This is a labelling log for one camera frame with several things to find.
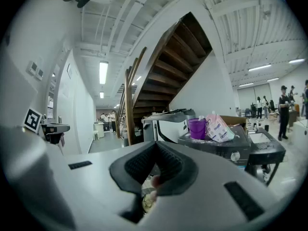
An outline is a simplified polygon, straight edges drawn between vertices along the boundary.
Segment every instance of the staircase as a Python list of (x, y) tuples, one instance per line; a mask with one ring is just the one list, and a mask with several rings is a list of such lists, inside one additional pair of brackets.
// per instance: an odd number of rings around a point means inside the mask
[(133, 98), (133, 118), (137, 125), (152, 112), (168, 110), (169, 103), (185, 86), (212, 51), (194, 16), (189, 13), (159, 40), (143, 79)]

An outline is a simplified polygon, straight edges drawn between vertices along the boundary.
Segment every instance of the white machine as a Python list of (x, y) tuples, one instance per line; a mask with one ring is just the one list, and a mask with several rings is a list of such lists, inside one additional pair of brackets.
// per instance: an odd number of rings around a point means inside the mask
[(144, 141), (167, 141), (178, 143), (178, 138), (188, 132), (188, 118), (191, 118), (192, 110), (175, 110), (161, 114), (154, 114), (143, 119)]

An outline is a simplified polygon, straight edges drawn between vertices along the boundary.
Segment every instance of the ceiling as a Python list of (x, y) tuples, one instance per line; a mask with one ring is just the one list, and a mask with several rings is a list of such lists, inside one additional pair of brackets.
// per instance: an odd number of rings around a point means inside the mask
[[(119, 103), (120, 93), (111, 97), (111, 92), (120, 88), (115, 83), (123, 78), (119, 75), (121, 68), (141, 32), (172, 0), (114, 0), (109, 4), (105, 1), (92, 0), (80, 11), (81, 41), (76, 42), (90, 80), (90, 91), (100, 108)], [(199, 2), (213, 18), (234, 88), (251, 82), (260, 85), (268, 79), (282, 77), (298, 66), (289, 64), (290, 60), (308, 57), (307, 37), (284, 0)], [(109, 62), (105, 85), (99, 84), (99, 61)], [(265, 64), (272, 66), (248, 71)], [(100, 91), (104, 91), (104, 99), (99, 98)]]

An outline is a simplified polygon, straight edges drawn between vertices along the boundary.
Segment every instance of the floor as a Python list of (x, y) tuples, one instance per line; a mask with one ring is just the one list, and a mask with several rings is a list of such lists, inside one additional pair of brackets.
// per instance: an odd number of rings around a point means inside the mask
[[(260, 123), (262, 128), (269, 125), (270, 135), (278, 138), (280, 124), (277, 120), (269, 121), (265, 119), (261, 120)], [(290, 131), (287, 129), (286, 135), (289, 139), (280, 141), (280, 144), (286, 149), (284, 160), (279, 164), (276, 174), (269, 185), (269, 189), (273, 191), (278, 200), (297, 190), (307, 172), (308, 165), (308, 150), (307, 153), (303, 153), (296, 148), (296, 144), (292, 143), (292, 129)]]
[(116, 133), (106, 132), (104, 135), (99, 140), (96, 139), (93, 141), (90, 153), (105, 152), (123, 147), (123, 140), (118, 139)]

